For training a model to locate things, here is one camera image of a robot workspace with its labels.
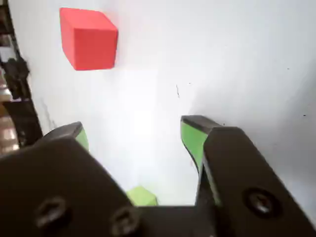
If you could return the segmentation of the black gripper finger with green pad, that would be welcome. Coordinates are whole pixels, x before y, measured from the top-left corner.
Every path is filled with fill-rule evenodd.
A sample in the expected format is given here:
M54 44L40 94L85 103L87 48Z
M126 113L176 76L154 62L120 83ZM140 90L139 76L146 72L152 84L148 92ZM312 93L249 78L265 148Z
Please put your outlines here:
M197 172L196 205L216 237L313 237L316 230L245 132L201 115L181 117Z
M3 237L133 237L138 210L71 136L0 159Z

